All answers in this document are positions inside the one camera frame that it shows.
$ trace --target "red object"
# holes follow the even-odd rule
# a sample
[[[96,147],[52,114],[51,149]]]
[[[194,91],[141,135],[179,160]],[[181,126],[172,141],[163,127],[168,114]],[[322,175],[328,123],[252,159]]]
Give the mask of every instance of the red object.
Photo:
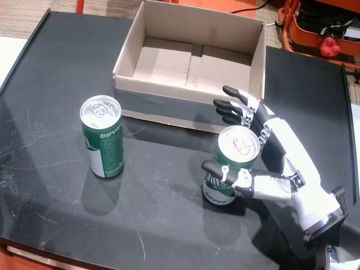
[[[210,10],[218,10],[222,12],[232,12],[236,10],[244,10],[248,8],[256,8],[257,0],[162,0],[163,2],[176,3],[186,6],[208,8]],[[237,15],[256,18],[256,11],[244,11]]]
[[[77,14],[82,14],[84,11],[84,2],[85,0],[77,0],[76,2],[76,11]]]
[[[333,57],[340,53],[340,47],[334,38],[325,38],[320,46],[321,55],[325,57]]]
[[[56,267],[45,265],[28,258],[14,255],[8,255],[0,251],[0,269],[1,270],[54,270]]]
[[[286,0],[284,7],[279,9],[278,11],[279,22],[281,25],[284,26],[282,30],[284,48],[287,51],[295,52],[290,47],[290,43],[288,39],[288,35],[290,35],[291,40],[296,44],[320,49],[324,37],[320,36],[319,34],[301,29],[296,23],[295,11],[296,8],[298,7],[298,4],[299,4],[299,0]],[[360,43],[352,42],[345,39],[337,39],[336,42],[340,48],[340,53],[360,57]],[[304,54],[304,55],[318,59],[323,59],[325,61],[337,65],[344,64],[347,68],[350,69],[360,69],[360,65],[357,64],[335,60],[331,58],[316,57],[308,54]]]

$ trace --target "robot finger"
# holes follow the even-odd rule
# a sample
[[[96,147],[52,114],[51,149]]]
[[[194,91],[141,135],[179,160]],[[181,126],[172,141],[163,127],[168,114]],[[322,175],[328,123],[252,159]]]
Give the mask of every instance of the robot finger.
[[[253,110],[256,110],[258,108],[259,101],[243,90],[235,89],[230,86],[224,85],[223,91],[231,97],[238,98],[243,104]]]
[[[254,182],[250,170],[225,166],[212,160],[203,162],[201,167],[221,183],[233,187],[242,196],[254,196]]]
[[[238,114],[236,114],[234,111],[232,110],[227,110],[227,109],[221,109],[221,108],[216,108],[216,112],[221,115],[221,116],[229,116],[234,118],[237,121],[241,122],[242,117]]]
[[[243,109],[241,106],[235,102],[223,101],[223,100],[214,100],[214,105],[217,108],[233,111],[234,113],[243,116]]]
[[[223,121],[228,125],[242,125],[241,119],[237,120],[235,116],[232,115],[223,116]]]

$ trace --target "carpet floor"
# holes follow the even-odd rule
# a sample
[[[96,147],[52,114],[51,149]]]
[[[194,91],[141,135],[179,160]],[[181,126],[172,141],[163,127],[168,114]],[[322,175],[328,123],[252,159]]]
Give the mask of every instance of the carpet floor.
[[[263,0],[256,0],[258,6]],[[133,19],[141,0],[85,0],[84,13]],[[54,11],[75,12],[76,0],[0,0],[0,36],[29,38],[48,8]],[[268,4],[256,11],[256,18],[273,23],[278,7]],[[282,48],[281,30],[274,25],[267,28],[267,45]],[[360,58],[352,59],[360,64]],[[360,105],[360,85],[355,84],[354,70],[347,70],[350,99]]]

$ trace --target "green can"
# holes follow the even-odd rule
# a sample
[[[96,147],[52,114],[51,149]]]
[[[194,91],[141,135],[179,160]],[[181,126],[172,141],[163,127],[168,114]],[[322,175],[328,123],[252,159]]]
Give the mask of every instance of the green can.
[[[255,133],[248,128],[234,125],[220,133],[213,160],[226,166],[249,168],[259,152],[260,142]],[[230,204],[236,198],[232,187],[210,173],[206,174],[202,192],[207,200],[216,205]]]
[[[109,96],[94,96],[80,109],[90,168],[102,178],[124,169],[122,108]]]

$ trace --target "black cable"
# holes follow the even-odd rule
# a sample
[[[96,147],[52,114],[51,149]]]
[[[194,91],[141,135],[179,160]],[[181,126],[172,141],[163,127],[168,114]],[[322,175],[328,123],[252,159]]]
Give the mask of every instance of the black cable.
[[[235,13],[239,13],[239,12],[244,12],[244,11],[251,11],[251,10],[259,10],[261,8],[263,8],[264,6],[266,6],[266,4],[269,2],[269,0],[267,0],[265,3],[263,3],[261,6],[259,7],[254,7],[254,8],[246,8],[244,10],[236,10],[236,11],[232,11],[230,13],[235,14]]]

